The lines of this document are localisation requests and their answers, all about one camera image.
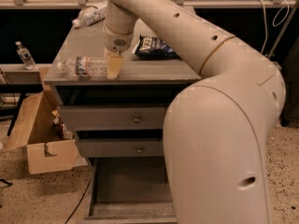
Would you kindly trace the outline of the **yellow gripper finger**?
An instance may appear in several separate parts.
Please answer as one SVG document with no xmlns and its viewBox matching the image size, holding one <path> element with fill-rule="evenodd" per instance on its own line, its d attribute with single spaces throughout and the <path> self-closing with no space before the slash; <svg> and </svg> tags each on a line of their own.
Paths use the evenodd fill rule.
<svg viewBox="0 0 299 224">
<path fill-rule="evenodd" d="M 121 71 L 123 57 L 120 55 L 110 55 L 107 58 L 107 78 L 116 79 Z"/>
</svg>

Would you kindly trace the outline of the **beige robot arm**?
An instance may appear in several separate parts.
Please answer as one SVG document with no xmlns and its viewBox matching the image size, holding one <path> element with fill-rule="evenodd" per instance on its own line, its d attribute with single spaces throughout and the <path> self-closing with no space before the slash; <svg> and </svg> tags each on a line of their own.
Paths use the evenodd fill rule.
<svg viewBox="0 0 299 224">
<path fill-rule="evenodd" d="M 197 74 L 164 118 L 178 224 L 272 224 L 265 144 L 286 97 L 278 68 L 239 38 L 169 0 L 108 0 L 105 46 L 142 20 Z"/>
</svg>

